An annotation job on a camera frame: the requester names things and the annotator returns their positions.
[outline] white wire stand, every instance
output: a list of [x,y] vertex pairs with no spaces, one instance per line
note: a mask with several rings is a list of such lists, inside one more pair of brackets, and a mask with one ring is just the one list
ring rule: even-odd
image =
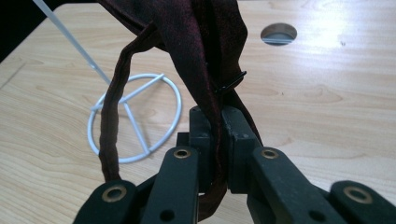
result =
[[[61,23],[61,21],[55,16],[55,14],[50,10],[50,8],[44,3],[43,0],[33,0],[35,4],[46,14],[46,16],[58,27],[58,29],[64,34],[64,36],[72,43],[72,45],[78,50],[78,52],[84,57],[84,59],[88,62],[88,65],[95,70],[99,76],[107,83],[110,84],[110,79],[105,75],[105,73],[102,71],[102,69],[96,64],[96,62],[91,58],[91,56],[85,51],[85,49],[77,42],[77,40],[70,34],[70,32],[64,27],[64,25]],[[132,126],[134,127],[134,131],[136,133],[137,139],[143,148],[143,152],[134,155],[132,157],[128,158],[119,158],[120,163],[127,163],[127,162],[133,162],[133,161],[139,161],[144,158],[146,158],[149,154],[154,152],[156,149],[158,149],[173,133],[175,130],[178,121],[180,120],[180,115],[181,115],[181,96],[180,92],[177,88],[177,86],[169,79],[167,78],[164,74],[140,74],[140,75],[135,75],[135,76],[130,76],[128,78],[128,82],[138,80],[141,78],[150,78],[150,81],[145,83],[144,85],[140,86],[137,88],[135,91],[127,94],[126,96],[122,96],[122,98],[119,101],[119,104],[122,104],[125,108],[125,111],[128,115],[129,120],[131,121]],[[140,92],[146,90],[148,87],[153,85],[154,83],[162,81],[166,83],[170,88],[172,88],[173,92],[175,93],[176,96],[176,101],[177,101],[177,109],[176,109],[176,114],[175,117],[171,123],[171,126],[169,129],[166,131],[165,135],[154,145],[149,146],[148,143],[146,142],[142,132],[140,131],[140,128],[134,118],[134,114],[132,113],[131,107],[128,105],[128,101],[135,97],[137,94]],[[98,113],[100,109],[103,107],[103,101],[105,100],[106,94],[103,94],[102,97],[99,98],[97,103],[91,108],[91,114],[88,119],[88,126],[87,126],[87,134],[88,134],[88,142],[92,148],[92,151],[98,155],[99,154],[99,149],[96,146],[94,140],[93,140],[93,135],[92,135],[92,128],[93,128],[93,122],[95,120],[95,116]]]

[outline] white metal ring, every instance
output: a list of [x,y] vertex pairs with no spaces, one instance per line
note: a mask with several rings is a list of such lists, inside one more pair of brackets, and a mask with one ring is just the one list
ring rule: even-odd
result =
[[[175,118],[173,119],[171,126],[169,127],[169,129],[167,130],[167,132],[165,133],[165,135],[157,142],[155,143],[153,146],[151,147],[147,147],[146,141],[144,140],[143,136],[139,136],[139,132],[136,132],[137,137],[139,138],[139,141],[142,145],[143,148],[143,152],[132,156],[132,157],[128,157],[128,158],[119,158],[119,163],[128,163],[128,162],[133,162],[133,161],[139,161],[142,160],[144,158],[146,158],[149,154],[151,154],[153,151],[155,151],[156,149],[158,149],[158,147],[160,147],[173,133],[173,131],[175,130],[178,121],[180,120],[180,115],[181,115],[181,96],[180,96],[180,92],[177,88],[177,86],[167,77],[164,76],[164,74],[161,75],[157,75],[157,74],[140,74],[140,75],[135,75],[135,76],[131,76],[128,78],[128,82],[130,81],[134,81],[140,78],[152,78],[153,80],[151,80],[150,82],[148,82],[146,85],[143,85],[141,88],[139,88],[138,90],[134,91],[134,92],[141,92],[142,90],[144,90],[145,88],[147,88],[148,86],[150,86],[151,84],[155,83],[157,80],[162,80],[163,82],[165,82],[166,84],[168,84],[172,90],[175,93],[176,99],[177,99],[177,110],[176,110],[176,114],[175,114]],[[128,98],[132,98],[135,96],[135,94],[130,93],[129,95],[127,95],[126,97],[122,97],[119,101],[119,104],[124,104],[126,106],[126,102],[128,101]],[[88,119],[88,126],[87,126],[87,133],[88,133],[88,142],[91,146],[92,151],[98,155],[99,154],[99,149],[97,147],[97,145],[94,143],[93,140],[93,136],[92,136],[92,127],[93,127],[93,121],[95,119],[95,116],[98,112],[99,109],[102,108],[102,103],[105,100],[105,96],[106,94],[102,95],[99,100],[96,102],[96,104],[92,107],[91,109],[91,114],[90,117]],[[127,111],[128,113],[128,117],[131,119],[131,122],[133,125],[137,125],[135,123],[135,121],[133,120],[133,116],[132,116],[132,112],[131,111]]]

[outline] wooden table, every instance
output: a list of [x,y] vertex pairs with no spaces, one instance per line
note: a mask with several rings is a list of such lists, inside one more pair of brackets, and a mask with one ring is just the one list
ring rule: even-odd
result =
[[[350,179],[396,203],[396,2],[239,4],[249,36],[240,59],[248,75],[237,91],[265,145],[283,150],[323,189]],[[134,36],[96,4],[64,5],[56,14],[112,77],[120,50]],[[262,29],[276,22],[296,28],[294,42],[274,47],[261,41]],[[165,73],[178,85],[183,113],[177,132],[186,132],[195,103],[169,55],[157,49],[139,54],[132,72]],[[90,107],[105,91],[106,83],[48,20],[0,64],[0,222],[73,221],[104,182],[86,127]],[[150,143],[168,128],[174,101],[161,83],[133,99]],[[140,146],[123,124],[120,155],[132,155]],[[156,174],[175,143],[174,134],[149,158],[123,164],[121,176],[139,184]],[[246,196],[228,193],[204,223],[251,223]]]

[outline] dark red fabric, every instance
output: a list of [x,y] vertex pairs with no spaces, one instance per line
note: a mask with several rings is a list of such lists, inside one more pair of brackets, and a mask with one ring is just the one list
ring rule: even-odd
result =
[[[119,179],[117,104],[127,82],[134,53],[157,47],[169,52],[192,98],[211,124],[216,173],[199,200],[199,220],[213,215],[226,190],[226,160],[221,152],[223,105],[239,108],[259,137],[253,119],[233,89],[240,80],[239,57],[248,31],[235,0],[98,0],[137,35],[120,54],[102,110],[100,160],[106,181]],[[216,93],[233,83],[231,89]]]

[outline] brass grommet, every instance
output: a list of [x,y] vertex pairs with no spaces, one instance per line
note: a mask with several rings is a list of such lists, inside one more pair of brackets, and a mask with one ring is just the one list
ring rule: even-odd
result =
[[191,155],[191,152],[187,149],[178,149],[174,152],[174,156],[178,159],[186,159]]
[[354,186],[345,187],[344,193],[349,199],[357,203],[369,204],[373,202],[373,197],[371,196],[371,194],[366,190],[358,187],[354,187]]
[[126,188],[123,185],[114,185],[106,189],[102,194],[102,200],[107,203],[114,203],[121,200],[126,195]]
[[266,159],[276,159],[279,155],[272,149],[265,149],[262,151],[262,156]]

